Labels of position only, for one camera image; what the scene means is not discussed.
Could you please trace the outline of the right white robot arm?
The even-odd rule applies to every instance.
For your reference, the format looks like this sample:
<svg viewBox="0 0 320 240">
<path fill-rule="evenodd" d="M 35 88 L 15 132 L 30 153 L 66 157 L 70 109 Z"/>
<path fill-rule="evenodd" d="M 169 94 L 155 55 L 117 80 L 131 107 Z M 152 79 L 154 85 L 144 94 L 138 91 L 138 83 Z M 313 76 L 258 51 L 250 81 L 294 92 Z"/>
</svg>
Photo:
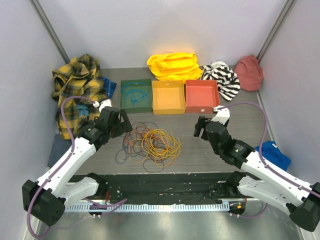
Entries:
<svg viewBox="0 0 320 240">
<path fill-rule="evenodd" d="M 233 139 L 227 122 L 200 116 L 195 137 L 209 141 L 213 152 L 238 171 L 228 179 L 226 193 L 259 199 L 278 208 L 300 228 L 314 232 L 320 222 L 320 184 L 298 179 L 260 156 L 247 143 Z"/>
</svg>

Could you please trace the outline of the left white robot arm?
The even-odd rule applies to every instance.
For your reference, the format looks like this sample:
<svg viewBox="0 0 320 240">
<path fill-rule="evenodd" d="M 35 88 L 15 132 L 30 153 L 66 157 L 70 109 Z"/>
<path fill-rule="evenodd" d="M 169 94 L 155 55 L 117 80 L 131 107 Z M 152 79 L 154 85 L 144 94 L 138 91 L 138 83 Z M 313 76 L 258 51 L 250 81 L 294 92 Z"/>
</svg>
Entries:
<svg viewBox="0 0 320 240">
<path fill-rule="evenodd" d="M 82 128 L 69 150 L 36 181 L 22 185 L 23 208 L 51 227 L 65 210 L 87 197 L 102 199 L 107 192 L 106 180 L 89 173 L 80 181 L 68 184 L 75 172 L 109 139 L 132 131 L 125 109 L 105 106 L 93 123 Z"/>
</svg>

